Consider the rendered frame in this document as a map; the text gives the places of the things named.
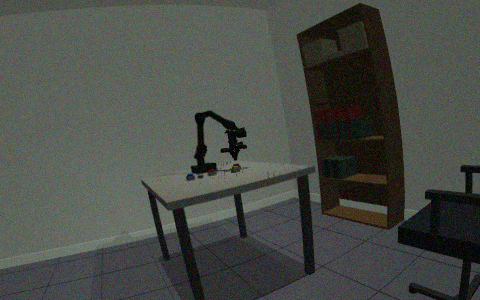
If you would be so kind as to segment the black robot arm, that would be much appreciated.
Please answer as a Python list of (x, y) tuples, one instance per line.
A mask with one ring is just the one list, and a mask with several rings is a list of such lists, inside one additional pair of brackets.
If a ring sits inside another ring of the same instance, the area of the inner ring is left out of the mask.
[[(235, 139), (236, 137), (242, 138), (242, 137), (246, 137), (247, 135), (244, 127), (238, 128), (233, 121), (227, 120), (221, 117), (220, 115), (216, 114), (215, 112), (213, 113), (212, 111), (208, 111), (204, 113), (197, 113), (195, 115), (195, 121), (198, 126), (198, 143), (197, 143), (197, 151), (194, 157), (195, 159), (197, 159), (198, 167), (206, 165), (204, 163), (204, 157), (207, 151), (207, 146), (204, 145), (203, 123), (204, 123), (205, 117), (207, 116), (210, 116), (216, 121), (220, 122), (226, 129), (229, 130), (229, 131), (228, 130), (225, 131), (225, 133), (228, 134), (228, 139)], [(241, 149), (242, 146), (243, 146), (243, 142), (239, 142), (239, 143), (237, 141), (235, 143), (231, 142), (231, 149), (234, 148), (235, 150), (238, 150), (238, 149)]]

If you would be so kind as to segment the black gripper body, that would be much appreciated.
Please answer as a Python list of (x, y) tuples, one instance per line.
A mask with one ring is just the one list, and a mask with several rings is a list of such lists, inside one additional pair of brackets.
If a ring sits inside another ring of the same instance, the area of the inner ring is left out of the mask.
[[(236, 138), (235, 138), (235, 139), (229, 139), (229, 141), (228, 141), (228, 142), (229, 142), (229, 148), (222, 148), (222, 149), (220, 150), (221, 153), (225, 153), (225, 152), (228, 152), (228, 151), (229, 151), (229, 152), (233, 152), (235, 149), (234, 149), (234, 148), (231, 149), (231, 142), (235, 143), (236, 141), (237, 141)], [(247, 145), (243, 145), (243, 146), (241, 147), (241, 149), (246, 149), (246, 148), (247, 148)], [(238, 149), (238, 150), (240, 150), (240, 149)], [(238, 150), (235, 150), (235, 151), (238, 151)]]

